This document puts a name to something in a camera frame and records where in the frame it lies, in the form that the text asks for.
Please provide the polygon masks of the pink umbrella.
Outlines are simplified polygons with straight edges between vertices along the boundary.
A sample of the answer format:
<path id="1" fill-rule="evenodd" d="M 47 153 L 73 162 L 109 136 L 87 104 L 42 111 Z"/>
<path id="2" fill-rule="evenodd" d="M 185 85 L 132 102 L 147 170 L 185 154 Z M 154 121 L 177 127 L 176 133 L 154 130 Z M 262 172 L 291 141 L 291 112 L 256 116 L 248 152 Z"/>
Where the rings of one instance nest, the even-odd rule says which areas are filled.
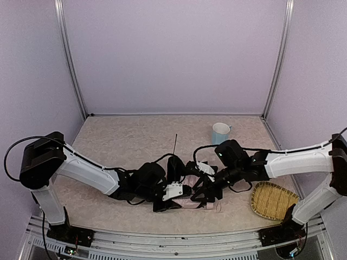
<path id="1" fill-rule="evenodd" d="M 168 183 L 171 184 L 173 182 L 178 182 L 183 185 L 188 185 L 191 188 L 194 186 L 194 184 L 197 182 L 199 177 L 206 176 L 209 177 L 209 179 L 215 184 L 216 183 L 216 174 L 214 177 L 207 176 L 206 174 L 202 174 L 201 176 L 195 176 L 187 173 L 186 164 L 184 163 L 179 157 L 172 155 L 168 158 L 167 163 L 167 180 Z M 180 209 L 199 209 L 199 208 L 206 208 L 206 209 L 212 209 L 213 207 L 217 207 L 219 200 L 215 200 L 214 203 L 200 203 L 200 202 L 193 202 L 190 200 L 190 197 L 177 197 L 172 198 L 174 202 L 177 204 L 180 204 Z"/>

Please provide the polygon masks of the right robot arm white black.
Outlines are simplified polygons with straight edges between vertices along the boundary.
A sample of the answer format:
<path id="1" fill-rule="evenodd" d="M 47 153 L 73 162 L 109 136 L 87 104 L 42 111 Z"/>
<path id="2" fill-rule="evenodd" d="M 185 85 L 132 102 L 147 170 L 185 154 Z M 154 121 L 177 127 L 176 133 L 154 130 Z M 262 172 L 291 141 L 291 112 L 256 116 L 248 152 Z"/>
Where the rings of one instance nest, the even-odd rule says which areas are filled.
<path id="1" fill-rule="evenodd" d="M 193 186 L 191 200 L 212 203 L 221 199 L 223 189 L 231 188 L 240 180 L 248 183 L 302 174 L 327 173 L 326 179 L 305 199 L 292 204 L 286 210 L 280 225 L 261 229 L 259 235 L 263 245 L 290 241 L 307 234 L 304 225 L 317 213 L 346 195 L 346 140 L 341 133 L 321 144 L 285 151 L 255 148 L 247 154 L 236 140 L 226 140 L 213 145 L 216 155 L 225 166 L 215 172 L 211 166 L 196 163 L 194 170 L 200 174 Z"/>

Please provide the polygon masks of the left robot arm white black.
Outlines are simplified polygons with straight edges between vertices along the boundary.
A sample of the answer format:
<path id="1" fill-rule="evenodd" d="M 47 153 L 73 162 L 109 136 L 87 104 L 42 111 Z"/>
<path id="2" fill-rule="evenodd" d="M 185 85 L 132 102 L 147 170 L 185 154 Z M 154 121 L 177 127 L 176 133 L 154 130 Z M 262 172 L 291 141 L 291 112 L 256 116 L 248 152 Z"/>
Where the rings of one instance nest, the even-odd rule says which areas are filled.
<path id="1" fill-rule="evenodd" d="M 23 152 L 18 178 L 11 180 L 28 188 L 49 223 L 45 236 L 58 241 L 90 245 L 94 232 L 72 226 L 67 209 L 59 202 L 52 176 L 62 175 L 84 183 L 115 200 L 131 202 L 140 198 L 151 202 L 154 212 L 179 209 L 173 201 L 183 193 L 180 183 L 168 183 L 165 170 L 157 162 L 146 162 L 137 170 L 105 167 L 77 153 L 60 132 L 33 136 Z"/>

